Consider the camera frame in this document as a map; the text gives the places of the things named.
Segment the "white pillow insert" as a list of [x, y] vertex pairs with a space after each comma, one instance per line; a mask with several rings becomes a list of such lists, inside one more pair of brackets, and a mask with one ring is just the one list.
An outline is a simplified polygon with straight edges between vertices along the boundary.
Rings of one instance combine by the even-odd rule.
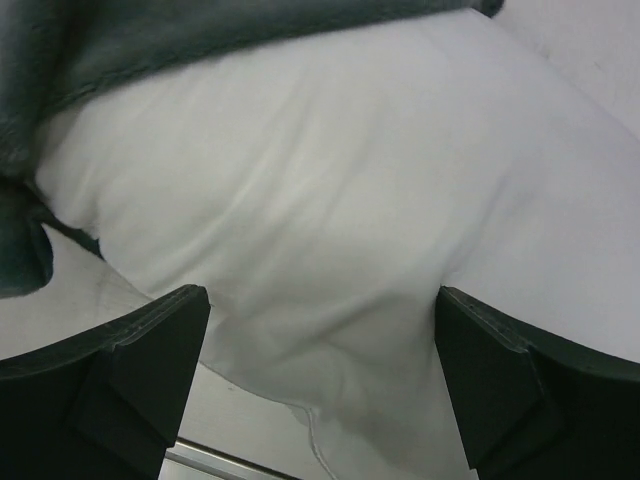
[[639, 141], [472, 11], [306, 37], [61, 114], [54, 213], [159, 297], [213, 304], [202, 362], [302, 408], [337, 479], [466, 479], [439, 289], [639, 357]]

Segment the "zebra and grey pillowcase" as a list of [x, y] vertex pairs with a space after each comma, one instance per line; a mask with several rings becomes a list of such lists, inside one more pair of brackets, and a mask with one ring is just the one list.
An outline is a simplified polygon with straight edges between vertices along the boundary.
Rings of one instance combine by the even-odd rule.
[[500, 1], [5, 1], [1, 295], [55, 229], [143, 291], [206, 279], [223, 227], [317, 183], [414, 100], [429, 20]]

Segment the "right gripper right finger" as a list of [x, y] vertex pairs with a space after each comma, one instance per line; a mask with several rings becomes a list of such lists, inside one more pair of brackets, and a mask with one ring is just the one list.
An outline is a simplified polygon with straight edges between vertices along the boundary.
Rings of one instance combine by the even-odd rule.
[[638, 478], [638, 364], [450, 287], [436, 299], [435, 342], [479, 478]]

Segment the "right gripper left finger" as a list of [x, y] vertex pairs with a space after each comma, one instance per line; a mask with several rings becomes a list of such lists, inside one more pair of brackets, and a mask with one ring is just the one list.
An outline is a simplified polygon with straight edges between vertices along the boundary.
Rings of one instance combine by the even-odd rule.
[[174, 446], [210, 304], [183, 286], [1, 362], [4, 479], [156, 479]]

